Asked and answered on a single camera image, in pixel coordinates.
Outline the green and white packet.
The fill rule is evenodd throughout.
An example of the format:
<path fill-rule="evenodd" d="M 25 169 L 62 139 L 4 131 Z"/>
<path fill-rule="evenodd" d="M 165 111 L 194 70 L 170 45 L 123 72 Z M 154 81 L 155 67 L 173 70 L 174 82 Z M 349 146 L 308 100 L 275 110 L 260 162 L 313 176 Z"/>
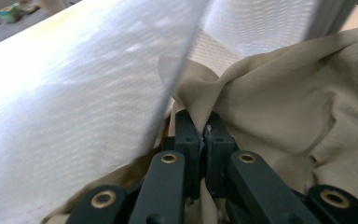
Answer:
<path fill-rule="evenodd" d="M 0 9 L 0 19 L 6 23 L 14 23 L 21 19 L 21 11 L 18 8 L 18 4 L 12 4 L 8 7 Z"/>

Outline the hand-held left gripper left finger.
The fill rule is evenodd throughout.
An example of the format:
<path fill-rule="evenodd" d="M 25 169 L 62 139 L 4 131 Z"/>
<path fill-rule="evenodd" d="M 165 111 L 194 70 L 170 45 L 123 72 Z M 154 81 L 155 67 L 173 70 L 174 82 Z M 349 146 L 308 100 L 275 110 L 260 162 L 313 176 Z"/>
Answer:
<path fill-rule="evenodd" d="M 164 138 L 163 149 L 184 155 L 185 196 L 195 200 L 200 197 L 200 136 L 187 110 L 175 114 L 174 124 L 174 136 Z"/>

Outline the beige garment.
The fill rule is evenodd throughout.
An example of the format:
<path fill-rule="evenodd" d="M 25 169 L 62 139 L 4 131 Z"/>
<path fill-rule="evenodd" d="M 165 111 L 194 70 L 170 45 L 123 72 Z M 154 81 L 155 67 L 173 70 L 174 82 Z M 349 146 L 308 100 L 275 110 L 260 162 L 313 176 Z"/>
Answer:
<path fill-rule="evenodd" d="M 173 99 L 199 131 L 219 114 L 290 188 L 330 185 L 358 199 L 358 28 L 245 58 L 222 76 L 189 62 Z"/>

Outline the white mesh laundry bag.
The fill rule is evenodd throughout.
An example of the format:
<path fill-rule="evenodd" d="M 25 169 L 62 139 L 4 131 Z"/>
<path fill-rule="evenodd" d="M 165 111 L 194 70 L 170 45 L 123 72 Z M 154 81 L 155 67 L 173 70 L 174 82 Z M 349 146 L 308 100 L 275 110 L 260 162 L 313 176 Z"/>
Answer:
<path fill-rule="evenodd" d="M 337 32 L 358 0 L 81 0 L 0 42 L 0 224 L 41 224 L 150 149 L 194 43 L 211 67 Z"/>

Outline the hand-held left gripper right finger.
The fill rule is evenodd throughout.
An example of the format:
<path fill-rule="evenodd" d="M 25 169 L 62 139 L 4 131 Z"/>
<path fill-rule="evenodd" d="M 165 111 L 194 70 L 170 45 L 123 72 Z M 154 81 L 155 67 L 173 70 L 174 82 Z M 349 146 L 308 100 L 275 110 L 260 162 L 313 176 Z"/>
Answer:
<path fill-rule="evenodd" d="M 236 143 L 221 117 L 212 112 L 204 128 L 206 150 L 205 184 L 213 198 L 224 198 L 225 172 Z"/>

